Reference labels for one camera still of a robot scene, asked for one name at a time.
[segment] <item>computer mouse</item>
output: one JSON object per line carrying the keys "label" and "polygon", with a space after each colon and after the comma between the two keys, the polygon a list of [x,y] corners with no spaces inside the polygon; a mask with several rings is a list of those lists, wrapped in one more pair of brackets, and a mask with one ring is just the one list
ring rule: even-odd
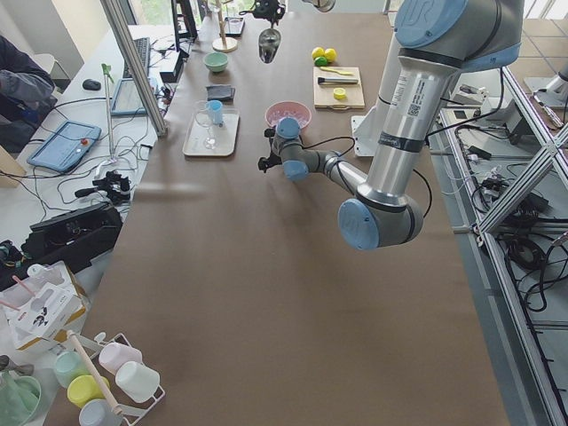
{"label": "computer mouse", "polygon": [[92,80],[88,78],[83,82],[83,88],[86,91],[99,91],[100,90],[100,82],[97,80]]}

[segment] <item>lemon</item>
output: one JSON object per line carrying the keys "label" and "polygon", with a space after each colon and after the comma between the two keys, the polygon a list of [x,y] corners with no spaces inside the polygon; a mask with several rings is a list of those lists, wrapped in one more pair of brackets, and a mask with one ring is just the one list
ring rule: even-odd
{"label": "lemon", "polygon": [[327,62],[333,62],[337,59],[337,52],[335,49],[325,49],[323,56],[327,59]]}
{"label": "lemon", "polygon": [[325,53],[326,53],[326,51],[323,50],[323,47],[316,47],[312,51],[312,59],[316,59],[316,58],[319,58],[320,56],[324,56]]}
{"label": "lemon", "polygon": [[313,65],[315,65],[316,67],[324,67],[325,65],[327,65],[327,59],[325,56],[318,56],[314,61],[313,61]]}

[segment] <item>folded black cloth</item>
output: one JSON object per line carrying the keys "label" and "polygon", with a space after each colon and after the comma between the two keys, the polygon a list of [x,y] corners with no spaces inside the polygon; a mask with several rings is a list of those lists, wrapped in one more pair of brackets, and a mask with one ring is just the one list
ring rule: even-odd
{"label": "folded black cloth", "polygon": [[230,84],[207,86],[207,100],[233,100],[234,87]]}

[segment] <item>white tray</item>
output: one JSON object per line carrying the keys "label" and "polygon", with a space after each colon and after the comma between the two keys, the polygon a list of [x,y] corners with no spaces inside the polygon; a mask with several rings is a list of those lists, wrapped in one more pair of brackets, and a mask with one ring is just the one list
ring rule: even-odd
{"label": "white tray", "polygon": [[213,149],[207,148],[203,141],[208,136],[207,129],[201,127],[192,119],[192,126],[187,131],[184,147],[184,155],[190,157],[227,157],[234,152],[239,127],[239,111],[233,108],[223,110],[223,126],[213,126],[211,129],[215,135],[216,144]]}

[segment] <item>wooden cutting board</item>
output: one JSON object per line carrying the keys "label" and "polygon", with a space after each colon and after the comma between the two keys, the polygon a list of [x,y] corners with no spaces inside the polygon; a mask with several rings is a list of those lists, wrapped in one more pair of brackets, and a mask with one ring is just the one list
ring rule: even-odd
{"label": "wooden cutting board", "polygon": [[[331,109],[363,109],[365,108],[365,99],[363,98],[363,86],[361,85],[361,76],[357,67],[332,67],[342,71],[351,71],[353,75],[339,75],[329,71],[323,71],[319,67],[313,68],[313,105],[316,108]],[[358,84],[344,85],[319,85],[318,77],[326,78],[357,78]],[[347,98],[335,99],[334,89],[343,87],[347,91]]]}

